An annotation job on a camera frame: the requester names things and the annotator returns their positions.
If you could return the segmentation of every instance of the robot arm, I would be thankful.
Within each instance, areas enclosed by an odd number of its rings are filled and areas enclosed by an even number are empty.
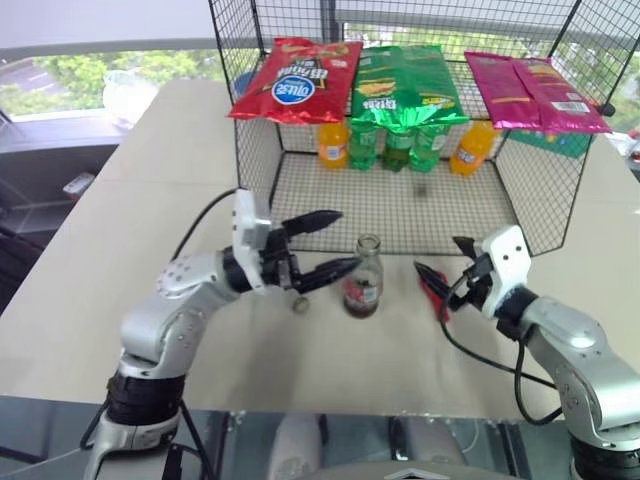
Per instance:
[[[85,480],[97,478],[114,452],[170,452],[186,375],[216,310],[249,290],[265,293],[266,285],[315,290],[357,266],[357,259],[342,258],[302,274],[288,250],[293,236],[325,228],[340,217],[339,212],[317,211],[272,230],[253,194],[236,192],[233,247],[177,258],[162,272],[155,293],[126,316],[122,353],[107,385]]]
[[[449,306],[455,310],[471,303],[497,319],[497,329],[526,345],[551,376],[573,437],[578,473],[591,478],[589,472],[597,471],[602,477],[610,472],[599,470],[600,464],[618,468],[629,455],[638,463],[640,375],[611,350],[600,324],[526,287],[531,259],[519,227],[480,243],[462,237],[454,241],[474,263],[464,274],[468,292],[462,298],[453,295]],[[437,273],[421,264],[416,268],[444,298],[448,286]]]

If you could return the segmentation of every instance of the table surface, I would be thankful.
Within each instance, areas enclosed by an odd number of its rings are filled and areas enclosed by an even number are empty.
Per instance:
[[[102,402],[120,352],[123,315],[151,294],[190,223],[236,186],[233,122],[224,85],[178,81],[158,95],[69,215],[0,318],[0,391]],[[534,259],[530,287],[600,321],[614,350],[640,370],[640,189],[598,138],[564,248]],[[187,253],[230,243],[232,201],[200,225]],[[303,266],[329,258],[300,254]],[[419,257],[454,277],[466,261]],[[195,408],[518,418],[512,378],[451,347],[416,285],[413,257],[385,256],[385,293],[366,320],[340,293],[312,293],[297,316],[289,297],[254,294],[217,312],[190,372]],[[471,308],[451,330],[486,355],[515,363],[516,346]],[[545,375],[532,360],[526,368]],[[525,385],[534,415],[557,394]]]

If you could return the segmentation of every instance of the orange juice bottle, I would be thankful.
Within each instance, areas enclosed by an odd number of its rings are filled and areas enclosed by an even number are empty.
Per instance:
[[[347,144],[349,130],[343,122],[324,123],[318,127],[318,158],[327,168],[344,168],[347,166]]]
[[[491,151],[493,141],[499,134],[491,122],[473,122],[471,129],[465,133],[458,148],[449,159],[449,167],[453,173],[471,175],[486,160]]]

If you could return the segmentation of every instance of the pink snack bag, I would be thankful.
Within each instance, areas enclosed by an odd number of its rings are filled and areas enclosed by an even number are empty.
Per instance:
[[[540,112],[516,74],[512,58],[464,52],[494,128],[542,130]]]
[[[518,58],[513,65],[538,104],[545,133],[611,132],[589,101],[551,66],[551,59]]]

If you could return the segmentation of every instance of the brown glass bottle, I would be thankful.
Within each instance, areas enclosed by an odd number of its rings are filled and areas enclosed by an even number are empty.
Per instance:
[[[362,259],[345,279],[344,307],[356,318],[366,318],[378,309],[382,295],[382,262],[380,261],[380,239],[367,233],[358,238],[356,253]]]

